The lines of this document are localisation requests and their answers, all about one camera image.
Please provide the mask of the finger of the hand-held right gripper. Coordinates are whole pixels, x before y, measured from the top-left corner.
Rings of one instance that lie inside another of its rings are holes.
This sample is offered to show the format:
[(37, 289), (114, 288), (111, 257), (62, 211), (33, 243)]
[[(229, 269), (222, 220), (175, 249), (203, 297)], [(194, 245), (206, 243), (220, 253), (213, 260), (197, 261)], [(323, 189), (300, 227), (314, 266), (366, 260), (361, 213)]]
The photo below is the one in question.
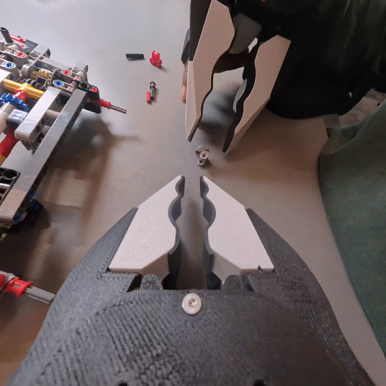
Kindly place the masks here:
[(229, 153), (271, 98), (291, 41), (274, 36), (258, 42), (244, 67), (244, 87), (235, 105), (235, 118), (227, 129), (222, 152)]
[(220, 1), (211, 1), (202, 23), (201, 8), (205, 1), (192, 1), (190, 18), (190, 56), (186, 85), (186, 138), (191, 142), (202, 118), (206, 97), (213, 88), (217, 61), (227, 53), (235, 38), (229, 8)]

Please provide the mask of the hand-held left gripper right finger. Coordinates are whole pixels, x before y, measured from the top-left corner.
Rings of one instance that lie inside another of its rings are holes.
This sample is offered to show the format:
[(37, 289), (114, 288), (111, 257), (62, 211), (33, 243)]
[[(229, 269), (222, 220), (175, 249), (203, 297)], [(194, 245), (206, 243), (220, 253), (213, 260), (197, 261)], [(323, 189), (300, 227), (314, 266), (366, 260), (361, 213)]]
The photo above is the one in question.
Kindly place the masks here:
[(229, 276), (274, 272), (274, 265), (248, 214), (247, 208), (208, 177), (200, 177), (206, 286), (218, 290)]

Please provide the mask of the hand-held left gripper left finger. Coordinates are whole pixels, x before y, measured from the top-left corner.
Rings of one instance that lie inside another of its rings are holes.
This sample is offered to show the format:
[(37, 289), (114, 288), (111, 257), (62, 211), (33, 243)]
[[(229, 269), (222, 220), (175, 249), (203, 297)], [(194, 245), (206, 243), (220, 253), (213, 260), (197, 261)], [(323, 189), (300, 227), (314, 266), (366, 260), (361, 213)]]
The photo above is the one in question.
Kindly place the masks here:
[(164, 288), (175, 288), (181, 268), (181, 233), (177, 219), (185, 177), (177, 176), (136, 208), (109, 270), (153, 274)]

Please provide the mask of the grey lego connector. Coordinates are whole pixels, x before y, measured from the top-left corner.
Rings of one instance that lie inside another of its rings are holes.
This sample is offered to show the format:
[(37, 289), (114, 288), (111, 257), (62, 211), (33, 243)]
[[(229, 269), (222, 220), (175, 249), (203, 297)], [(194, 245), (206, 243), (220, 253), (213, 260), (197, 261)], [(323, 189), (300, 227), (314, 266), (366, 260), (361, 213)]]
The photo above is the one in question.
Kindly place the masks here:
[(205, 166), (206, 162), (208, 161), (209, 155), (210, 155), (210, 149), (206, 146), (198, 146), (195, 154), (198, 158), (197, 164), (200, 167)]

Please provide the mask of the red and grey lego axle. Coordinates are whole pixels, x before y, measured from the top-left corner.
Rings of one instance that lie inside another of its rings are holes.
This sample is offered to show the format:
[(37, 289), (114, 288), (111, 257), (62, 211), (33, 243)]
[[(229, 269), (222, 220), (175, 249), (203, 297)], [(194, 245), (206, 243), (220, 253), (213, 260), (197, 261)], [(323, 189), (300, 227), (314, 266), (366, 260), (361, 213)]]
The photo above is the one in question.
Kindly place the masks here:
[(12, 273), (0, 271), (0, 295), (13, 294), (15, 297), (27, 296), (36, 301), (50, 304), (55, 294), (33, 285), (33, 281), (24, 281)]

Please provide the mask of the lego chassis assembly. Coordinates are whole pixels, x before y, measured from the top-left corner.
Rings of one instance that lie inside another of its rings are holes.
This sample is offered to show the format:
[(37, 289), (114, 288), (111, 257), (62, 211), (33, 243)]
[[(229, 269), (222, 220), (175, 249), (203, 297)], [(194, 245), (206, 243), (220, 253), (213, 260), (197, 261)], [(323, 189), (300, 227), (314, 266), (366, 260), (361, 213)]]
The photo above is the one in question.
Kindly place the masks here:
[(123, 114), (88, 81), (88, 66), (69, 67), (51, 51), (1, 27), (0, 226), (9, 232), (36, 214), (48, 163), (83, 110)]

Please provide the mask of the person's green sweatshirt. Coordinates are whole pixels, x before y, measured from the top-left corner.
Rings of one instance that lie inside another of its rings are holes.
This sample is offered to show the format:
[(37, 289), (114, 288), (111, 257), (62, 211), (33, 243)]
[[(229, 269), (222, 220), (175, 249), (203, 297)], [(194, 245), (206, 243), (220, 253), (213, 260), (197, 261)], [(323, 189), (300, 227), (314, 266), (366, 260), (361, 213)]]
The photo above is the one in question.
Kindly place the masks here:
[(360, 305), (386, 354), (386, 103), (360, 123), (326, 129), (321, 196)]

